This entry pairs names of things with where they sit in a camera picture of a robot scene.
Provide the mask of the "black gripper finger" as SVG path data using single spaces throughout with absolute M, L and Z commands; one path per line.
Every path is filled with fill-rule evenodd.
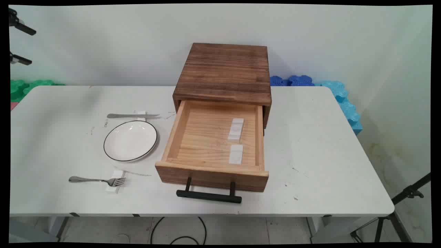
M 36 34 L 36 30 L 28 27 L 27 25 L 24 24 L 24 21 L 22 21 L 21 19 L 19 19 L 17 11 L 14 9 L 9 8 L 9 26 L 10 27 L 15 27 L 16 29 L 27 33 L 29 35 L 35 35 Z
M 10 63 L 11 64 L 21 63 L 23 65 L 30 65 L 32 61 L 10 52 Z

